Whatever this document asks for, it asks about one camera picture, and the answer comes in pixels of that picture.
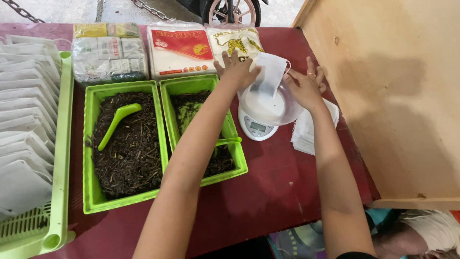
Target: digital kitchen scale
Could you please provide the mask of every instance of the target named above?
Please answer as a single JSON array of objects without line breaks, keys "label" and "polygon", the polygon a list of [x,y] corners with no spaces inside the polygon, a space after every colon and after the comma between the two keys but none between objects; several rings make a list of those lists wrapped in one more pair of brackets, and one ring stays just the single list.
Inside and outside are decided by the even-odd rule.
[{"label": "digital kitchen scale", "polygon": [[279,126],[270,126],[259,123],[252,119],[247,113],[238,105],[238,120],[240,121],[243,132],[252,140],[262,141],[266,140],[278,130]]}]

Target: tire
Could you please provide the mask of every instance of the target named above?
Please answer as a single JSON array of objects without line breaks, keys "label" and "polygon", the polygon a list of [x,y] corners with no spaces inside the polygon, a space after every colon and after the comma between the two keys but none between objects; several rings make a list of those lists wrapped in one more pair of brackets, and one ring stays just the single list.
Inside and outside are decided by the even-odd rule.
[{"label": "tire", "polygon": [[[218,0],[200,0],[200,12],[201,12],[201,23],[202,24],[205,24],[209,21],[209,11],[214,1],[218,1]],[[262,11],[260,9],[260,3],[259,3],[259,0],[251,0],[251,2],[254,5],[254,9],[256,13],[255,27],[259,27],[260,20],[262,18]]]}]

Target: hand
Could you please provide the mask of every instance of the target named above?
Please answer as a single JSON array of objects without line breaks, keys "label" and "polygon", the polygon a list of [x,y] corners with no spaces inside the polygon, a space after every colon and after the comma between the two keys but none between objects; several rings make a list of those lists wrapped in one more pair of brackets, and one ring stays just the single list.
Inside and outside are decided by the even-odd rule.
[{"label": "hand", "polygon": [[289,72],[283,75],[283,79],[287,82],[289,89],[291,90],[294,98],[297,102],[310,113],[315,110],[316,107],[324,105],[321,94],[326,91],[326,85],[322,83],[324,73],[321,67],[316,68],[310,57],[307,57],[307,75],[303,75],[294,69],[290,69]]},{"label": "hand", "polygon": [[247,88],[251,85],[262,70],[260,66],[255,66],[254,69],[249,72],[249,67],[253,59],[248,58],[243,62],[239,62],[238,52],[236,50],[232,52],[231,58],[229,58],[226,51],[222,52],[222,58],[224,59],[225,69],[222,68],[218,61],[214,61],[214,67],[217,70],[220,81],[234,87],[235,91]]}]

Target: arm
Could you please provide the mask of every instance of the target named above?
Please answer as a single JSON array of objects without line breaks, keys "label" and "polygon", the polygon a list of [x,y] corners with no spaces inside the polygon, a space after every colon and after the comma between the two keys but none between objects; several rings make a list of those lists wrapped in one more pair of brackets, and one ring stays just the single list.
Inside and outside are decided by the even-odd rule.
[{"label": "arm", "polygon": [[220,81],[180,138],[165,170],[160,191],[145,220],[134,259],[184,258],[195,220],[198,190],[224,123],[230,103],[240,88],[260,72],[249,72],[252,59],[238,62],[222,54],[225,67],[214,66]]},{"label": "arm", "polygon": [[[321,97],[321,93],[326,90],[326,85],[322,83],[324,73],[318,67],[318,75],[315,77],[310,57],[307,57],[307,65],[306,76],[291,69],[284,79],[298,103],[313,118],[326,253],[329,259],[346,252],[363,252],[375,256],[355,178],[329,110]],[[299,86],[292,77],[298,80]]]}]

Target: person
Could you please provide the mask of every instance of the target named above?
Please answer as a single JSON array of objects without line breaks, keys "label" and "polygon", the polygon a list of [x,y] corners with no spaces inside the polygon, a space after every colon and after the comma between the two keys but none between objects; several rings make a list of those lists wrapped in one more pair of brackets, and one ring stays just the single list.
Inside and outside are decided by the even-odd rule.
[{"label": "person", "polygon": [[460,259],[460,212],[407,210],[389,230],[372,236],[380,259]]},{"label": "person", "polygon": [[[239,89],[251,85],[261,68],[240,63],[237,51],[215,61],[220,81],[180,138],[165,170],[160,191],[145,220],[134,259],[182,259],[195,220],[198,190],[224,117]],[[324,73],[307,57],[307,75],[291,69],[283,76],[297,102],[313,118],[316,171],[329,259],[375,258],[357,184],[328,108],[321,98]]]}]

